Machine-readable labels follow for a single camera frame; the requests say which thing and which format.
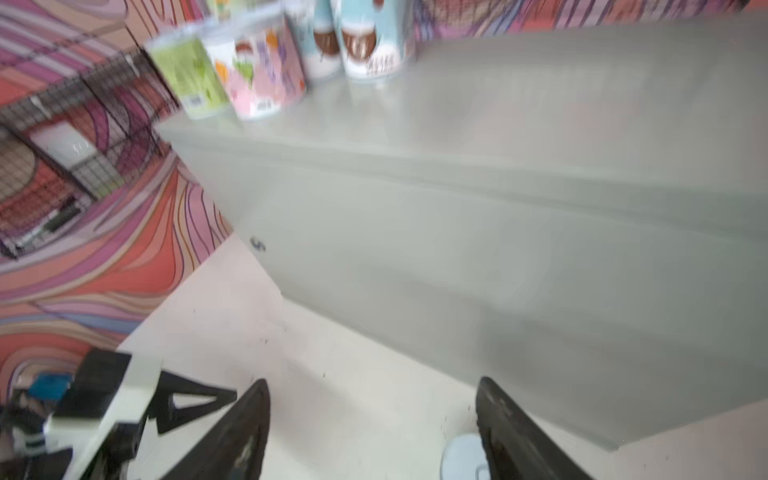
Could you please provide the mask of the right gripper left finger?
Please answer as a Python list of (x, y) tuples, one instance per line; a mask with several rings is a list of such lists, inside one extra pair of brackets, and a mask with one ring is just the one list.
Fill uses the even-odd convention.
[(258, 480), (268, 443), (270, 417), (268, 383), (259, 379), (162, 479)]

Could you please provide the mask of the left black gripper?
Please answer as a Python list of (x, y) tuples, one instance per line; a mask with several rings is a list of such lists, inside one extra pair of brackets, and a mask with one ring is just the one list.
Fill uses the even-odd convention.
[[(149, 404), (149, 418), (159, 435), (182, 427), (233, 403), (237, 391), (203, 384), (162, 370)], [(88, 457), (73, 446), (52, 449), (43, 432), (30, 434), (6, 423), (1, 434), (10, 434), (13, 453), (1, 460), (2, 479), (127, 479), (136, 459), (146, 421), (119, 423), (101, 446)]]

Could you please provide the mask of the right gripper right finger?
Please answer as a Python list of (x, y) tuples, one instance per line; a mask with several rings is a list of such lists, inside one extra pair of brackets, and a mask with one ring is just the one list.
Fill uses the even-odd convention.
[(492, 480), (591, 480), (490, 377), (480, 379), (475, 410)]

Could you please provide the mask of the green label can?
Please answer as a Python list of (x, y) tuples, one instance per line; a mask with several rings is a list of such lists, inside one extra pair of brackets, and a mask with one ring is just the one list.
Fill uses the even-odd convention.
[(192, 120), (229, 108), (227, 94), (200, 40), (210, 23), (189, 23), (145, 43), (144, 49)]

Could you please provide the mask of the pink label can plain lid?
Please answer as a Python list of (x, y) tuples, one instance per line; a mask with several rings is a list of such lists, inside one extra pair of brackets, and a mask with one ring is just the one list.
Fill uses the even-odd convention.
[(199, 39), (239, 119), (272, 115), (305, 96), (301, 56), (281, 4), (219, 22)]

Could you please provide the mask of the teal label can back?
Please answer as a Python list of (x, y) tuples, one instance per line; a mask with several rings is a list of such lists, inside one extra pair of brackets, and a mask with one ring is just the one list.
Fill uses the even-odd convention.
[(334, 0), (330, 6), (348, 79), (384, 80), (414, 59), (412, 1)]

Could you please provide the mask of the yellow orange label can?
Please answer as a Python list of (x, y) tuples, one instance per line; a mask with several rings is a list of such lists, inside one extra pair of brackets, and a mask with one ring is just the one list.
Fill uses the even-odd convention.
[(209, 15), (217, 20), (251, 12), (262, 4), (261, 0), (206, 0)]

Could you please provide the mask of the blue cabinet lock button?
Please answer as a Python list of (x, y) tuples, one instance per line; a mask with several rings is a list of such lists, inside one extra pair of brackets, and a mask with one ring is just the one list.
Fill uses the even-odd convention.
[(250, 242), (250, 245), (251, 245), (251, 246), (252, 246), (252, 247), (253, 247), (253, 248), (254, 248), (256, 251), (259, 251), (259, 252), (263, 252), (263, 251), (265, 251), (265, 250), (266, 250), (266, 246), (265, 246), (265, 244), (264, 244), (262, 241), (260, 241), (259, 239), (257, 239), (256, 237), (251, 237), (251, 238), (249, 239), (249, 242)]

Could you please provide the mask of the black marker pen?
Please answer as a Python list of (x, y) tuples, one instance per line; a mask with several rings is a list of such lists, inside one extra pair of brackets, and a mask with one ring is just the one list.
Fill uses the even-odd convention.
[(45, 244), (58, 230), (76, 218), (82, 209), (70, 205), (63, 209), (51, 212), (39, 225), (13, 242), (17, 251), (31, 251)]

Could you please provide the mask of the grey metal cabinet box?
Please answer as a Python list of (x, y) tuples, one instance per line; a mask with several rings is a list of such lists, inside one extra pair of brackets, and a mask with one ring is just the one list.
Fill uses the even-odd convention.
[(290, 300), (615, 447), (767, 396), (767, 14), (438, 41), (159, 133)]

